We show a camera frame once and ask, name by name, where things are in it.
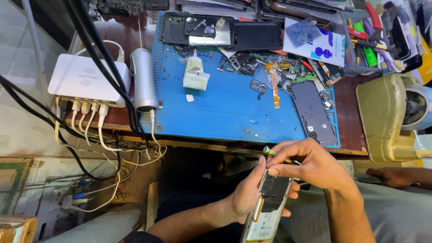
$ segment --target person's left hand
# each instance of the person's left hand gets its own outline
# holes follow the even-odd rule
[[[260,156],[258,164],[251,171],[249,176],[240,182],[235,191],[226,198],[226,203],[229,204],[228,208],[231,211],[230,213],[233,217],[233,222],[244,224],[247,215],[255,208],[260,196],[258,186],[265,169],[266,159],[263,156]],[[296,182],[292,182],[288,196],[294,199],[297,198],[299,195],[296,191],[299,189],[300,186]],[[291,216],[291,212],[284,208],[282,216],[289,217]]]

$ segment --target plastic bag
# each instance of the plastic bag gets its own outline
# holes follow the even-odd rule
[[[321,36],[320,30],[311,17],[286,27],[285,33],[288,34],[289,39],[296,48]]]

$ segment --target plastic container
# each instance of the plastic container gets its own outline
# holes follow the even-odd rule
[[[342,25],[331,23],[333,32],[345,35],[345,66],[342,68],[345,75],[350,77],[355,77],[364,72],[376,72],[373,75],[378,75],[382,72],[382,69],[377,67],[367,67],[363,58],[360,58],[360,65],[356,64],[356,52],[354,51],[353,45],[351,44],[351,37],[348,34],[348,29],[346,28],[346,20],[353,19],[353,23],[357,23],[360,20],[369,18],[369,13],[366,10],[353,10],[353,13],[348,13],[340,11],[341,18],[344,22]]]

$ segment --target green marker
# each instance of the green marker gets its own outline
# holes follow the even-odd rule
[[[365,29],[363,28],[363,21],[360,21],[357,24],[355,24],[353,26],[353,29],[355,29],[356,31],[365,32]],[[362,46],[362,48],[363,48],[363,52],[365,53],[366,61],[368,62],[369,67],[377,67],[378,60],[374,50],[372,50],[372,48],[370,47],[365,47],[365,46]]]

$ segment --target disassembled smartphone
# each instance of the disassembled smartphone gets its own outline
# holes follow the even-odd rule
[[[255,209],[248,215],[240,243],[271,243],[293,178],[271,176],[265,170],[259,186],[260,198]]]
[[[234,45],[232,17],[167,12],[164,15],[162,41],[186,45]]]

